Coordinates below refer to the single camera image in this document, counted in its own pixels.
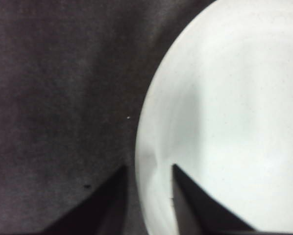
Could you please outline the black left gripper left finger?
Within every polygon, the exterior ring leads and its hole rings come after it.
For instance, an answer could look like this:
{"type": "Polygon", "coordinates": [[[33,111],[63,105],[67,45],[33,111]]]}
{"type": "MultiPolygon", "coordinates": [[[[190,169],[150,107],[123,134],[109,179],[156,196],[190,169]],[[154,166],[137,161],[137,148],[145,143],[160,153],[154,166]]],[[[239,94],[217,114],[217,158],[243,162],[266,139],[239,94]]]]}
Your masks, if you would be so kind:
{"type": "Polygon", "coordinates": [[[127,211],[127,167],[121,166],[43,235],[121,235],[127,211]]]}

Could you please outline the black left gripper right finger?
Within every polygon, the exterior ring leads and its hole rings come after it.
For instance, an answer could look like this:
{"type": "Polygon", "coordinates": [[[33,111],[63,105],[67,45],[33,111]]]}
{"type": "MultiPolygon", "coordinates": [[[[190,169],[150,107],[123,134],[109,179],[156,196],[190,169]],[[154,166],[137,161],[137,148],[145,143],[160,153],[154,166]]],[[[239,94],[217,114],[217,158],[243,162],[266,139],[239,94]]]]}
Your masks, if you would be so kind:
{"type": "Polygon", "coordinates": [[[179,165],[171,168],[173,208],[181,235],[293,235],[293,196],[284,188],[248,196],[211,195],[179,165]]]}

